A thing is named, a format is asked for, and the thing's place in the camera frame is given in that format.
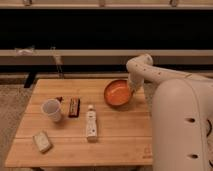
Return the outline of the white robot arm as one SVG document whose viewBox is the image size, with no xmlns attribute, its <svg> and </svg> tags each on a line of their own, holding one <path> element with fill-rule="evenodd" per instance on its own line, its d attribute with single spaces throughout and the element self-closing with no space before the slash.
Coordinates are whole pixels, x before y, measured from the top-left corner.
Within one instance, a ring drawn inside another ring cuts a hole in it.
<svg viewBox="0 0 213 171">
<path fill-rule="evenodd" d="M 207 119 L 213 116 L 213 79 L 153 65 L 150 55 L 130 59 L 128 84 L 158 85 L 152 99 L 153 171 L 211 171 Z"/>
</svg>

